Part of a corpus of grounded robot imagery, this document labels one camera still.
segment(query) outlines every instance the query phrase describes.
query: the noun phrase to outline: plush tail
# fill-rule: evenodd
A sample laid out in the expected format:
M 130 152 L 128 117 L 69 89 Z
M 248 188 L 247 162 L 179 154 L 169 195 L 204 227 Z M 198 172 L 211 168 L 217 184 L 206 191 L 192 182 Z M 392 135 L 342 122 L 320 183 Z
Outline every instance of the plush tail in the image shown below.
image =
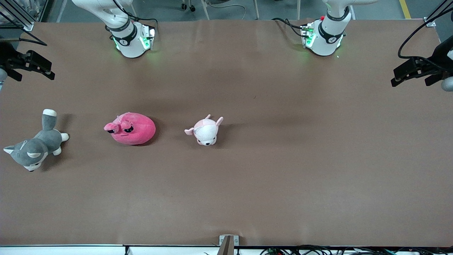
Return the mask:
M 57 124 L 57 112 L 51 109 L 43 111 L 43 130 L 52 130 Z

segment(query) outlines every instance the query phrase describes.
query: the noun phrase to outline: metal bracket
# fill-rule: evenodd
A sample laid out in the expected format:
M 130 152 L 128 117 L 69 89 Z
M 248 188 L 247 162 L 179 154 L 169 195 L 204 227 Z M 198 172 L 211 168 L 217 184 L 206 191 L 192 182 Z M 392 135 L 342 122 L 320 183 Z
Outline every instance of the metal bracket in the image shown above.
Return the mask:
M 223 240 L 225 239 L 225 237 L 227 237 L 228 235 L 219 235 L 219 245 L 222 245 L 222 242 Z M 231 237 L 233 237 L 233 244 L 234 246 L 238 246 L 239 245 L 239 236 L 238 235 L 230 235 Z
M 428 17 L 423 17 L 423 20 L 426 22 L 428 21 Z M 426 24 L 426 27 L 435 27 L 436 26 L 436 21 L 433 20 L 433 22 L 429 22 Z
M 239 245 L 238 235 L 221 235 L 219 236 L 220 245 L 217 255 L 234 255 L 234 246 Z

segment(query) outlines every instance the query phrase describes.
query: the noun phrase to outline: gray husky plush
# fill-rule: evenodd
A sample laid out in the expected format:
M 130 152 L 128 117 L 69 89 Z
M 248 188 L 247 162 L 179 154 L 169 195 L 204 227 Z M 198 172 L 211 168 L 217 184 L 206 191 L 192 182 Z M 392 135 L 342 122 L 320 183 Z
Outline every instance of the gray husky plush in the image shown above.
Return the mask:
M 69 139 L 68 134 L 54 129 L 57 123 L 57 113 L 54 110 L 45 109 L 42 121 L 43 129 L 33 139 L 3 148 L 17 163 L 30 172 L 40 167 L 50 153 L 55 156 L 59 155 L 61 153 L 60 144 Z

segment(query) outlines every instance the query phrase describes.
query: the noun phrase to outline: plush toy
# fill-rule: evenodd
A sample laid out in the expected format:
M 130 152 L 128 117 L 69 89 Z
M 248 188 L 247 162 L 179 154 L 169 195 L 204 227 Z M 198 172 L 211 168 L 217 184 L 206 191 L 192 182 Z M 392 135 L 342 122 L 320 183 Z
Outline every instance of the plush toy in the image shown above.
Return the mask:
M 60 144 L 69 139 L 68 134 L 54 129 L 57 123 L 57 113 L 54 110 L 45 109 L 42 122 L 43 129 L 34 138 L 3 148 L 17 163 L 30 172 L 39 168 L 50 153 L 55 156 L 59 155 L 61 153 Z
M 139 113 L 125 113 L 107 124 L 104 130 L 117 142 L 138 145 L 149 141 L 156 133 L 154 122 Z
M 209 114 L 206 118 L 197 122 L 193 128 L 184 130 L 188 136 L 194 135 L 199 145 L 214 145 L 217 141 L 217 132 L 223 117 L 220 117 L 217 122 L 209 119 L 210 117 Z

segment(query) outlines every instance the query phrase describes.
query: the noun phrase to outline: pink and white plush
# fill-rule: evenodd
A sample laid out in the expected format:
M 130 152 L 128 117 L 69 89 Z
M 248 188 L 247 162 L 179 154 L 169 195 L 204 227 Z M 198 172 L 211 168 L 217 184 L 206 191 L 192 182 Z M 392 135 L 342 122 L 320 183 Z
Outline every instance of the pink and white plush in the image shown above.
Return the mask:
M 104 130 L 117 142 L 137 145 L 149 141 L 156 133 L 154 122 L 139 113 L 124 113 L 107 124 Z
M 214 145 L 217 141 L 217 132 L 223 117 L 220 117 L 217 122 L 209 119 L 210 117 L 209 114 L 206 118 L 197 122 L 193 128 L 184 130 L 188 136 L 194 135 L 199 145 Z

